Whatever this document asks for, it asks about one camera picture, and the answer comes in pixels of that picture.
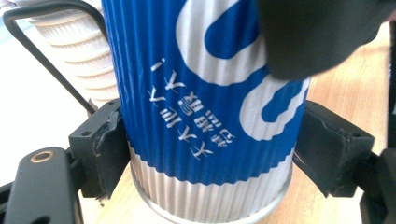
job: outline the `blue and white cup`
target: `blue and white cup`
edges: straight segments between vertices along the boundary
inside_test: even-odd
[[[308,80],[266,65],[255,0],[104,0],[142,197],[175,222],[252,222],[280,201]]]

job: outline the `white ribbed cup base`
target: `white ribbed cup base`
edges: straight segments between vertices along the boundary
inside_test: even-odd
[[[267,174],[221,186],[179,181],[149,167],[131,149],[134,183],[143,200],[175,223],[254,223],[281,202],[291,180],[292,153]]]

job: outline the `corrugated cup surface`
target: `corrugated cup surface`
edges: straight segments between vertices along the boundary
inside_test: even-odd
[[[308,81],[269,74],[255,1],[103,4],[134,174],[150,199],[200,222],[264,208],[289,174]],[[189,210],[200,205],[219,215]]]

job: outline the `wooden surface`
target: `wooden surface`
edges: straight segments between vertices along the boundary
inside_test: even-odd
[[[308,99],[320,103],[375,137],[374,152],[386,146],[389,30],[384,24],[377,39],[358,49],[338,67],[312,78]],[[264,223],[361,223],[359,200],[325,199],[301,170],[294,166],[290,189]],[[82,199],[85,221],[91,223],[167,223],[140,199],[126,169],[110,201],[104,206]]]

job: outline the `blue label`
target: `blue label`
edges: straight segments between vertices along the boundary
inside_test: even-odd
[[[158,172],[234,183],[294,148],[308,82],[269,75],[255,2],[103,1],[129,140]]]

